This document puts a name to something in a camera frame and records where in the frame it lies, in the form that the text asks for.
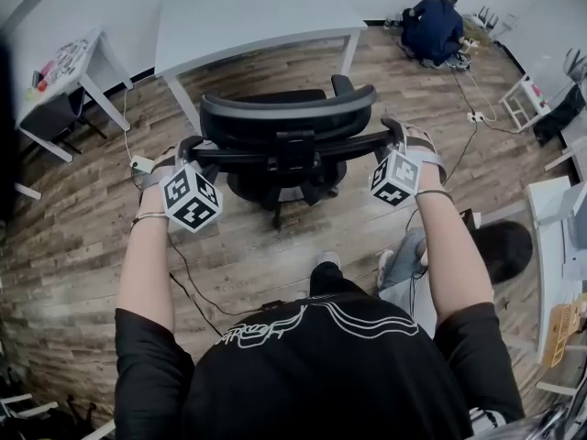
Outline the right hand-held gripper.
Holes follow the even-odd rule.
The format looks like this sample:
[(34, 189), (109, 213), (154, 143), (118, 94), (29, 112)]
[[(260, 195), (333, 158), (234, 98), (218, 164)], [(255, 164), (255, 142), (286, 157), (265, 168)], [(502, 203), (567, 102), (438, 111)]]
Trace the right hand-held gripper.
[(415, 197), (419, 190), (424, 164), (437, 166), (439, 179), (445, 181), (447, 172), (437, 149), (406, 146), (405, 127), (395, 119), (382, 117), (381, 124), (388, 129), (387, 139), (374, 150), (378, 166), (371, 177), (370, 193), (392, 207)]

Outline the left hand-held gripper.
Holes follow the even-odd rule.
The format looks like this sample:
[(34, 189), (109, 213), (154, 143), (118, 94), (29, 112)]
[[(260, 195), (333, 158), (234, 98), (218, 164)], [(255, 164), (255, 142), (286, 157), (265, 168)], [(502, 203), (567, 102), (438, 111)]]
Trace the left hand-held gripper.
[(217, 219), (223, 211), (223, 194), (190, 161), (193, 151), (202, 145), (201, 136), (186, 137), (168, 151), (166, 158), (155, 164), (139, 183), (142, 202), (144, 192), (156, 189), (161, 206), (156, 211), (138, 213), (137, 221), (146, 218), (171, 220), (176, 225), (195, 233)]

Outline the person's right hand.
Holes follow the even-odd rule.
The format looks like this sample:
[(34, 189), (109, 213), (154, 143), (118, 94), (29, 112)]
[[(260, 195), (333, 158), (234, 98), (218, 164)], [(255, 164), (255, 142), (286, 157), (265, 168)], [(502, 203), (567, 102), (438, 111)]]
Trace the person's right hand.
[(420, 147), (434, 151), (435, 146), (431, 137), (425, 130), (415, 126), (405, 126), (406, 146), (409, 148)]

